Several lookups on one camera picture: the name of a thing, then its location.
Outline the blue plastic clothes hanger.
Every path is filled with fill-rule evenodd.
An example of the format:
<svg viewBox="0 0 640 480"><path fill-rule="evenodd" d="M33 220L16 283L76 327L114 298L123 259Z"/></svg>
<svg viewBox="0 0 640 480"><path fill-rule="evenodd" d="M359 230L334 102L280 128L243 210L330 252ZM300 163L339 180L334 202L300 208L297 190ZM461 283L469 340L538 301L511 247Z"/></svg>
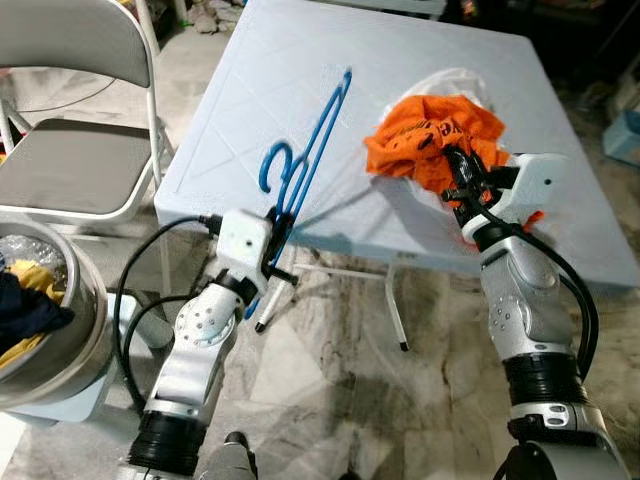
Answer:
<svg viewBox="0 0 640 480"><path fill-rule="evenodd" d="M274 192L276 195L274 205L287 206L288 209L293 210L296 214L296 220L305 205L307 193L314 182L317 166L323 160L326 145L328 145L335 125L337 125L340 109L343 108L349 87L351 87L352 77L351 68L343 70L342 77L332 91L329 100L326 101L323 114L316 120L315 127L312 129L310 138L308 138L301 154L294 154L291 143L288 141L279 140L269 148L261 161L259 178L257 178L259 188L265 195ZM257 300L252 301L248 307L244 317L246 319L252 317L255 320L256 333L265 332L266 326L269 324L269 317L273 314L276 303L282 297L284 285L289 284L285 284L282 280L278 287L271 289L264 307Z"/></svg>

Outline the orange shirt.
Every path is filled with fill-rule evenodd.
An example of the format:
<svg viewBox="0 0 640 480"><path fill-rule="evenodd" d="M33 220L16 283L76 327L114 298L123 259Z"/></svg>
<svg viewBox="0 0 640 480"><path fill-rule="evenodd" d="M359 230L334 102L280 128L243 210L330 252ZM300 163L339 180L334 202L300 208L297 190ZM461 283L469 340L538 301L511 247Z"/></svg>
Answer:
<svg viewBox="0 0 640 480"><path fill-rule="evenodd" d="M456 146L479 156L486 168L506 166L511 152L500 146L506 125L463 95L411 95L398 101L366 137L365 172L411 179L442 197L454 188L444 150Z"/></svg>

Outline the white crumpled cloth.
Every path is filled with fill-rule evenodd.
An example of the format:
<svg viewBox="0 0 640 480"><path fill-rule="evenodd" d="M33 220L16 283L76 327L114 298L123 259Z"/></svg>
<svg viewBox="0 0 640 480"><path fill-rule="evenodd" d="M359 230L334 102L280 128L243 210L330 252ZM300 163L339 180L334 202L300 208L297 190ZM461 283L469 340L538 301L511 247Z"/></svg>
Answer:
<svg viewBox="0 0 640 480"><path fill-rule="evenodd" d="M397 100L385 106L378 125L383 122L385 116L390 113L390 110L393 109L393 106L396 105L398 101L406 99L406 97L411 95L463 95L472 102L475 102L476 105L481 106L481 108L488 109L494 113L492 101L490 101L488 91L486 91L486 84L479 73L465 68L448 68L438 70L438 72L430 74L429 77L421 79L421 81L413 84L413 86L404 91L401 96L397 97ZM502 137L500 137L499 143L500 146L504 148ZM412 182L412 180L408 178L392 178L401 178Z"/></svg>

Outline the light blue folding table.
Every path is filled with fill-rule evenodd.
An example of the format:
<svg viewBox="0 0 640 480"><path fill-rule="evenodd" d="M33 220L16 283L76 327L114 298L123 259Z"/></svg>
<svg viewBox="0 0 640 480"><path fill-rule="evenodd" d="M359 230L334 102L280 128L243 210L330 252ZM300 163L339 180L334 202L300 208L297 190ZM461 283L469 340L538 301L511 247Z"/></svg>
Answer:
<svg viewBox="0 0 640 480"><path fill-rule="evenodd" d="M337 124L291 236L296 248L477 274L453 212L407 180L366 172L364 140L385 110L439 70L479 74L513 154L561 154L536 233L600 296L635 287L637 257L527 38L310 0L250 0L157 191L160 223L243 209L265 214L280 169L259 175L270 147L300 154L340 83Z"/></svg>

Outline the grey robot left leg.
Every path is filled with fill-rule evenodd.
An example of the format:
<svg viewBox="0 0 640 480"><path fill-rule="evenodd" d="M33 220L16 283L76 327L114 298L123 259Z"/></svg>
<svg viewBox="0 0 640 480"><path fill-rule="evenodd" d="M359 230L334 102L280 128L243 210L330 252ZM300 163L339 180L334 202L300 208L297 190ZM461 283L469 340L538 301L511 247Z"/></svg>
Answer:
<svg viewBox="0 0 640 480"><path fill-rule="evenodd" d="M259 480L256 454L242 431L230 431L193 480Z"/></svg>

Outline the steel laundry bucket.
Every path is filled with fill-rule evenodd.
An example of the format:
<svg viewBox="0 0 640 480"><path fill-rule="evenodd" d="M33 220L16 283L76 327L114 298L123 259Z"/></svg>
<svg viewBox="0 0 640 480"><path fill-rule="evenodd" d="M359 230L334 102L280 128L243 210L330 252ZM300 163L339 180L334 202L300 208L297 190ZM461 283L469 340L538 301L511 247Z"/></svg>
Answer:
<svg viewBox="0 0 640 480"><path fill-rule="evenodd" d="M36 221L0 221L0 236L9 234L50 243L64 257L67 293L63 305L72 308L76 317L24 358L0 367L0 411L77 396L108 366L113 339L108 292L90 256L67 237Z"/></svg>

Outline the light blue plastic child chair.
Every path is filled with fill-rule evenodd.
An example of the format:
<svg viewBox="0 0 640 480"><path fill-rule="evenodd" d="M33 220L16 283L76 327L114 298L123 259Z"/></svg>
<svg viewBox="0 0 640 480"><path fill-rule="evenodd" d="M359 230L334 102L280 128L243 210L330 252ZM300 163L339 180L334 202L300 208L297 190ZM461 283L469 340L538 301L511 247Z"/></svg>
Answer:
<svg viewBox="0 0 640 480"><path fill-rule="evenodd" d="M152 349L164 348L172 343L173 330L168 321L164 320L163 314L147 311L142 314L140 321L137 332L133 334L134 340L141 339ZM119 376L118 365L110 360L93 383L73 396L56 402L19 404L3 412L14 419L40 426L49 426L55 422L84 422L105 406L110 388L116 384Z"/></svg>

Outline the grey folding chair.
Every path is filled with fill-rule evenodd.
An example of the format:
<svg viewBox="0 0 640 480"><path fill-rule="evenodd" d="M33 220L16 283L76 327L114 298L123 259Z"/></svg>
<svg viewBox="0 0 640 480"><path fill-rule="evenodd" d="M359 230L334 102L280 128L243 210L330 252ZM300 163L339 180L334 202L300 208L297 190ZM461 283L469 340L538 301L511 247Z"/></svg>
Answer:
<svg viewBox="0 0 640 480"><path fill-rule="evenodd" d="M93 73L145 91L145 128L49 118L0 96L0 214L76 227L128 223L175 148L157 110L154 49L116 0L0 0L0 69Z"/></svg>

